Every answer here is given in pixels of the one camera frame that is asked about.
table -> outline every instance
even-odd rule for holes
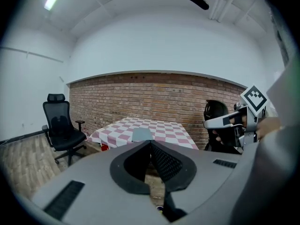
[[[180,123],[127,117],[96,130],[87,141],[102,143],[110,148],[132,143],[134,128],[149,128],[153,139],[198,149]]]

wooden floor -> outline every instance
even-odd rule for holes
[[[83,142],[87,149],[78,150],[86,156],[101,151],[96,143]],[[7,175],[11,187],[21,195],[30,199],[46,182],[68,168],[68,158],[54,158],[64,151],[54,152],[45,135],[19,140],[0,146],[0,164]],[[72,164],[80,158],[72,157]],[[163,205],[165,187],[156,171],[147,170],[145,182],[149,184],[151,200],[155,205]]]

white ceiling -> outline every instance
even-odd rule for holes
[[[35,24],[43,17],[61,31],[79,38],[97,24],[106,22],[118,15],[134,9],[159,6],[185,7],[198,9],[208,19],[216,0],[206,0],[210,8],[202,10],[189,0],[57,0],[51,11],[44,9],[46,0],[27,0],[24,3],[22,22]],[[247,11],[254,0],[233,0],[222,23],[233,23],[239,13]],[[217,16],[227,0],[224,0]],[[271,28],[270,8],[264,0],[257,0],[249,13],[236,26],[254,39],[265,36]]]

chair base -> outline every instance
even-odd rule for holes
[[[60,162],[58,161],[58,159],[64,158],[64,157],[68,156],[67,166],[68,166],[68,167],[71,166],[72,156],[79,156],[79,157],[81,157],[81,158],[82,158],[82,157],[85,157],[85,155],[76,152],[76,151],[79,150],[80,148],[86,149],[86,146],[85,146],[85,145],[81,145],[81,146],[79,146],[79,147],[69,149],[67,152],[65,152],[65,153],[59,155],[58,157],[56,157],[56,158],[54,159],[55,163],[56,163],[56,164],[59,164]]]

white wall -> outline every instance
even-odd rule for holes
[[[259,46],[265,64],[266,89],[268,90],[285,69],[273,29],[270,28],[268,34],[259,40]]]
[[[265,89],[258,44],[193,10],[161,7],[123,15],[76,44],[67,83],[124,71],[178,71]]]
[[[42,104],[48,93],[65,91],[60,77],[64,79],[74,42],[45,23],[38,30],[12,27],[1,46],[0,141],[40,131],[47,124]]]

